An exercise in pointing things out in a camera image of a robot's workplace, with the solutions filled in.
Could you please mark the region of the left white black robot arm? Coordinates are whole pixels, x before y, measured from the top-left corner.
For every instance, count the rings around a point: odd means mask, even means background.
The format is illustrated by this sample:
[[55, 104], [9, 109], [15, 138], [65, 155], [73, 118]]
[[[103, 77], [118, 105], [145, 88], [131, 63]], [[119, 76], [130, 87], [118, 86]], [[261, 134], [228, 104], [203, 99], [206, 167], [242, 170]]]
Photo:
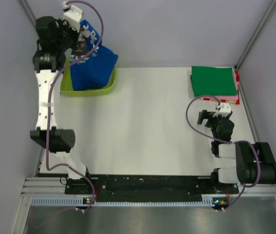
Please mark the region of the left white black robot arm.
[[76, 48], [79, 39], [80, 19], [63, 17], [55, 19], [45, 16], [36, 20], [35, 29], [39, 36], [33, 65], [39, 90], [38, 120], [30, 138], [46, 150], [46, 156], [53, 153], [61, 162], [58, 166], [67, 168], [68, 177], [75, 179], [81, 193], [92, 189], [91, 179], [85, 177], [86, 166], [71, 153], [76, 141], [72, 129], [63, 129], [56, 114], [60, 111], [60, 83], [62, 81], [68, 49]]

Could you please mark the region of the blue printed t shirt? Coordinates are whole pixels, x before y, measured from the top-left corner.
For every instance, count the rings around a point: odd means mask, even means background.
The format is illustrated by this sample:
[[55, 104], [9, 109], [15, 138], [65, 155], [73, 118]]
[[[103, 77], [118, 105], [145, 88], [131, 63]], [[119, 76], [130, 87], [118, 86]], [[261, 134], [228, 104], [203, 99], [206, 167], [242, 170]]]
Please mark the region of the blue printed t shirt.
[[103, 88], [110, 80], [118, 55], [99, 42], [99, 33], [88, 21], [83, 20], [80, 28], [77, 48], [72, 50], [70, 62], [85, 56], [93, 48], [95, 50], [91, 55], [70, 67], [73, 90]]

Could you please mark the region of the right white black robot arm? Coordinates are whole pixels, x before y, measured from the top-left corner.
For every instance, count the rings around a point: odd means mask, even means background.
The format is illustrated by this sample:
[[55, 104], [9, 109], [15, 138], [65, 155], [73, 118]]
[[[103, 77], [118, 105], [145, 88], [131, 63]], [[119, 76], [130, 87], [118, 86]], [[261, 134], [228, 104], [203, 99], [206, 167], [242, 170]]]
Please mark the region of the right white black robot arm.
[[[202, 110], [199, 112], [197, 124], [207, 120], [205, 127], [211, 129], [214, 138], [230, 141], [234, 130], [234, 123], [230, 117], [216, 117], [215, 112]], [[257, 162], [260, 167], [258, 184], [276, 184], [276, 161], [267, 142], [256, 142], [249, 145], [247, 142], [225, 144], [216, 140], [211, 142], [211, 151], [215, 157], [232, 159], [235, 166], [214, 169], [213, 177], [209, 182], [215, 193], [221, 193], [228, 184], [253, 184], [257, 178]]]

